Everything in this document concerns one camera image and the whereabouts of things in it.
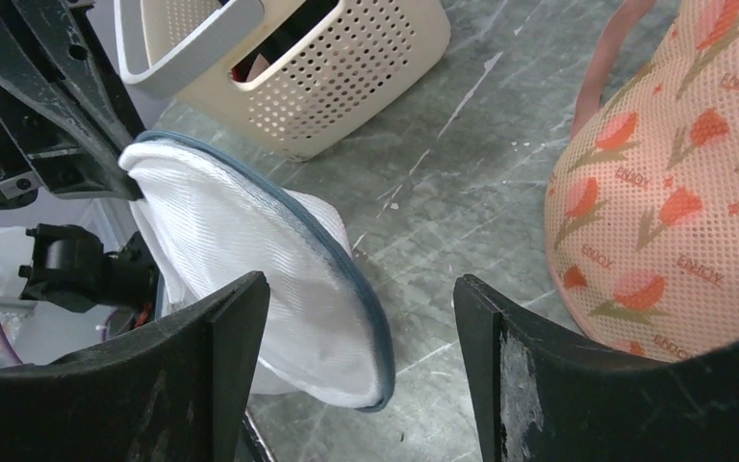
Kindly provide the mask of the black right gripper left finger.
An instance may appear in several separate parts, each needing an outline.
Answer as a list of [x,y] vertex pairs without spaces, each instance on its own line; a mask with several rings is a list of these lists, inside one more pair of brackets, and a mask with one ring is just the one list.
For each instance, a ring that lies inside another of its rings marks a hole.
[[0,369],[0,461],[263,461],[245,409],[269,285],[252,271],[48,365]]

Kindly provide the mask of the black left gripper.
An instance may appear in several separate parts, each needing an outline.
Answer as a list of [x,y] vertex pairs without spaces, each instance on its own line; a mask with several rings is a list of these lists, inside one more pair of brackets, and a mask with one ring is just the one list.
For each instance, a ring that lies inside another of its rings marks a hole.
[[118,165],[144,128],[89,23],[89,1],[0,1],[0,211],[61,199],[134,201]]

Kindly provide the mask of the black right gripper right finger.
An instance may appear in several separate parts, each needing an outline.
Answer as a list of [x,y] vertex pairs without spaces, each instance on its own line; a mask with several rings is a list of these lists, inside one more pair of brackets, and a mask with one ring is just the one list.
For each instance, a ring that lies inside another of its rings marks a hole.
[[664,363],[467,274],[453,307],[486,461],[739,461],[739,341]]

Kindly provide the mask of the white mesh laundry bag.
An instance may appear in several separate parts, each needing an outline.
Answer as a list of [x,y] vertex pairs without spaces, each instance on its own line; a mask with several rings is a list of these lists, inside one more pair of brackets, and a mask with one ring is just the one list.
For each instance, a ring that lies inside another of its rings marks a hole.
[[332,205],[174,132],[139,135],[118,164],[142,193],[131,212],[163,278],[165,315],[248,272],[265,276],[253,394],[303,392],[364,412],[388,404],[390,326]]

